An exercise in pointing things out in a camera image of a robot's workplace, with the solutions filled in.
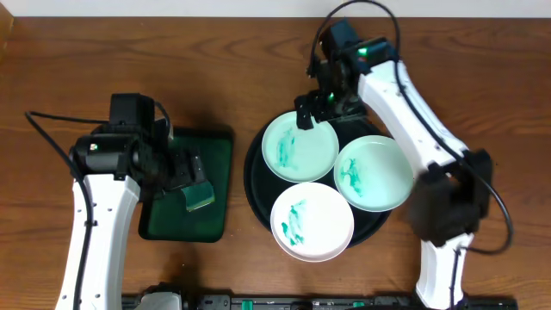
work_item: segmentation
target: green light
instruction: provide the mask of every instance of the green light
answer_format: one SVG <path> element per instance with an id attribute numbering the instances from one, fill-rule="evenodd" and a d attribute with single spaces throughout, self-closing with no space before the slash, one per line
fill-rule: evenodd
<path id="1" fill-rule="evenodd" d="M 367 48 L 367 47 L 364 47 L 364 48 L 358 49 L 358 54 L 359 54 L 360 56 L 363 56 L 363 57 L 368 56 L 368 48 Z"/>

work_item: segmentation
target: black tray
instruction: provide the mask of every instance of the black tray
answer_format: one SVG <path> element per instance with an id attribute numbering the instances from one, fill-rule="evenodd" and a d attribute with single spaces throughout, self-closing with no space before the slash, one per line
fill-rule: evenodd
<path id="1" fill-rule="evenodd" d="M 364 120 L 333 122 L 331 124 L 335 129 L 338 137 L 338 143 L 342 150 L 352 140 L 370 134 L 381 134 L 377 127 Z M 285 190 L 294 185 L 280 179 L 268 168 L 262 156 L 262 137 L 266 131 L 266 125 L 255 137 L 251 143 L 251 147 L 245 158 L 245 194 L 251 205 L 252 212 L 258 220 L 271 231 L 269 224 L 269 216 L 276 202 L 277 197 Z M 334 189 L 335 181 L 333 180 L 333 169 L 324 177 L 320 178 L 317 183 L 329 185 Z M 359 245 L 367 238 L 371 237 L 381 226 L 387 221 L 390 211 L 373 213 L 362 211 L 358 208 L 351 207 L 354 215 L 354 234 L 348 247 Z"/>

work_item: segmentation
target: white wall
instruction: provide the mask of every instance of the white wall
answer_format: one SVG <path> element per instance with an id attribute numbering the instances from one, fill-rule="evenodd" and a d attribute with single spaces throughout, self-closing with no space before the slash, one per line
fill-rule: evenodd
<path id="1" fill-rule="evenodd" d="M 325 16 L 344 0 L 0 0 L 14 16 Z M 551 0 L 380 0 L 397 16 L 551 17 Z M 342 15 L 383 16 L 359 3 Z"/>

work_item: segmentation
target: wooden table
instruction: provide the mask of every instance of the wooden table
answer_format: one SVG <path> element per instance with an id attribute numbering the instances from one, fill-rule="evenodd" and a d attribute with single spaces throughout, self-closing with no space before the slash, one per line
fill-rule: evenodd
<path id="1" fill-rule="evenodd" d="M 306 56 L 319 19 L 19 18 L 0 66 L 0 307 L 53 308 L 72 223 L 71 177 L 27 124 L 26 110 L 106 119 L 114 92 L 164 104 L 179 126 L 227 124 L 236 134 L 226 231 L 215 244 L 145 241 L 140 207 L 123 291 L 159 281 L 249 295 L 413 291 L 419 240 L 397 209 L 371 239 L 326 263 L 285 254 L 251 212 L 245 154 L 257 131 L 315 88 Z M 386 19 L 354 20 L 364 36 Z M 501 257 L 469 254 L 464 289 L 551 307 L 551 21 L 404 19 L 403 56 L 449 129 L 495 160 L 495 186 L 517 229 Z M 90 127 L 41 121 L 66 149 Z M 474 244 L 505 237 L 495 203 Z"/>

